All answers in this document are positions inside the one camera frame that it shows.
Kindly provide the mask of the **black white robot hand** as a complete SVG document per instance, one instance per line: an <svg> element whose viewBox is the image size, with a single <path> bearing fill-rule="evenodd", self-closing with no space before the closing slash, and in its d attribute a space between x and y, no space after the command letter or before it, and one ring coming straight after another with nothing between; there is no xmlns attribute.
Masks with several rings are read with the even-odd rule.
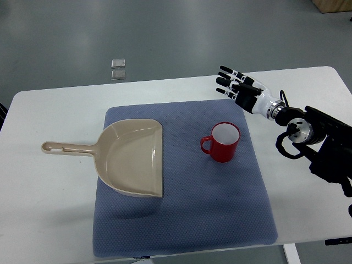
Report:
<svg viewBox="0 0 352 264"><path fill-rule="evenodd" d="M272 96L270 90L254 78L223 65L220 70L216 91L234 100L246 112L274 120L278 112L287 106L282 97Z"/></svg>

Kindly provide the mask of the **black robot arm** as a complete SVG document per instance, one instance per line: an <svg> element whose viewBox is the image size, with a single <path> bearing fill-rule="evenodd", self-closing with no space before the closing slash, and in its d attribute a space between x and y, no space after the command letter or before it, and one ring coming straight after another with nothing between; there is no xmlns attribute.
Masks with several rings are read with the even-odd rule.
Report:
<svg viewBox="0 0 352 264"><path fill-rule="evenodd" d="M312 174L339 184L351 197L351 126L310 106L289 107L282 90L280 99L284 106L274 111L274 119L287 129L277 137L278 152L291 160L306 157Z"/></svg>

